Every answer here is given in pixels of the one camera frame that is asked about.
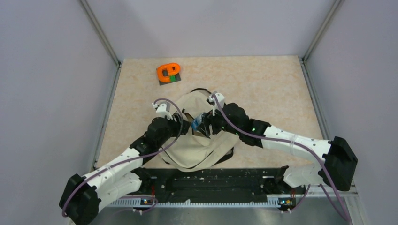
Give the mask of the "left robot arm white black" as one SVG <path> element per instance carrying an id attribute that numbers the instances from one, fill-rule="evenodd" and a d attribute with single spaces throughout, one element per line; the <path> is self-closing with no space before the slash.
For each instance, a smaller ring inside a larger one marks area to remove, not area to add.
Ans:
<path id="1" fill-rule="evenodd" d="M 148 192 L 150 180 L 138 176 L 134 170 L 166 150 L 164 144 L 170 138 L 187 134 L 190 126 L 190 122 L 178 115 L 171 120 L 157 117 L 144 135 L 119 156 L 83 176 L 72 175 L 59 202 L 62 216 L 70 218 L 76 225 L 87 225 L 105 207 L 126 194 Z"/>

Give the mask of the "orange toy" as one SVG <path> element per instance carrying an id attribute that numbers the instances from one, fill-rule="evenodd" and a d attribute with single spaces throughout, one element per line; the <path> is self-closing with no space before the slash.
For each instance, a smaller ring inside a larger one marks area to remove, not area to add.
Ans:
<path id="1" fill-rule="evenodd" d="M 181 67 L 175 62 L 160 65 L 156 69 L 159 85 L 166 85 L 181 81 L 180 72 Z"/>

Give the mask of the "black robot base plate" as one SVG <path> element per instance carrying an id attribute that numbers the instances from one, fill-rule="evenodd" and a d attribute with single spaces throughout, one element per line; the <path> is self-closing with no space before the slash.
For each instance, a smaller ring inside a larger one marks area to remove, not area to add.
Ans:
<path id="1" fill-rule="evenodd" d="M 307 186 L 292 188 L 282 179 L 280 168 L 178 169 L 138 168 L 142 181 L 134 195 L 149 195 L 160 203 L 266 203 L 271 195 L 304 194 Z"/>

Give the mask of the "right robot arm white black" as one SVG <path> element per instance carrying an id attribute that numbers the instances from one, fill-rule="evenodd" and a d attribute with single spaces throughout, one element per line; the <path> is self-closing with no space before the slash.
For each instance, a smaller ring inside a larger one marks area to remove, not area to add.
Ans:
<path id="1" fill-rule="evenodd" d="M 249 118 L 235 103 L 226 104 L 221 111 L 201 113 L 191 126 L 207 138 L 229 132 L 249 146 L 280 150 L 311 161 L 310 165 L 281 168 L 281 175 L 275 180 L 281 193 L 301 185 L 326 184 L 339 191 L 351 188 L 358 158 L 342 137 L 320 140 L 283 131 L 268 122 Z"/>

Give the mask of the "blue patterned tape roll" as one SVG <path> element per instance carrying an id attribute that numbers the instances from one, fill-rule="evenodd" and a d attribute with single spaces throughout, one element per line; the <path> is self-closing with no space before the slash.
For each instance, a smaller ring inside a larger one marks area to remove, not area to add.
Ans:
<path id="1" fill-rule="evenodd" d="M 191 127 L 192 127 L 193 131 L 198 131 L 198 128 L 203 123 L 205 114 L 206 113 L 203 112 L 203 113 L 199 114 L 195 119 L 193 119 L 193 121 L 191 122 Z"/>

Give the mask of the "beige canvas backpack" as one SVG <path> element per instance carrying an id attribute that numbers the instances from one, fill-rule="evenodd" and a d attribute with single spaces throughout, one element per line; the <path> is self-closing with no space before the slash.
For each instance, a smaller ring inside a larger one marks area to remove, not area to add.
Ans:
<path id="1" fill-rule="evenodd" d="M 196 88 L 183 95 L 176 105 L 188 122 L 201 113 L 210 112 L 212 106 L 207 102 L 211 92 Z M 240 142 L 239 137 L 231 133 L 219 132 L 209 138 L 194 132 L 189 126 L 188 132 L 181 135 L 167 150 L 160 153 L 161 159 L 182 172 L 207 169 L 233 156 L 232 149 Z"/>

